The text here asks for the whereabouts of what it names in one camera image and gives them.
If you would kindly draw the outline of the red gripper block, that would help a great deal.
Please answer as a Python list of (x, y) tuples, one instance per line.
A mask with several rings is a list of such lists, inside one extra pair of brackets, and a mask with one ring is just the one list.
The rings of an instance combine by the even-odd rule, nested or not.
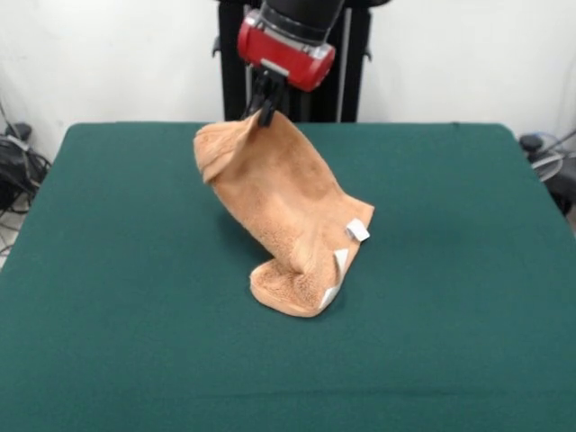
[[(238, 54), (253, 67), (272, 70), (290, 86), (311, 92), (328, 75), (336, 50), (326, 42), (313, 46), (290, 39), (266, 24), (261, 13), (248, 13), (238, 33)], [(283, 80), (255, 73), (244, 118), (260, 110), (258, 125), (268, 127), (283, 94)]]

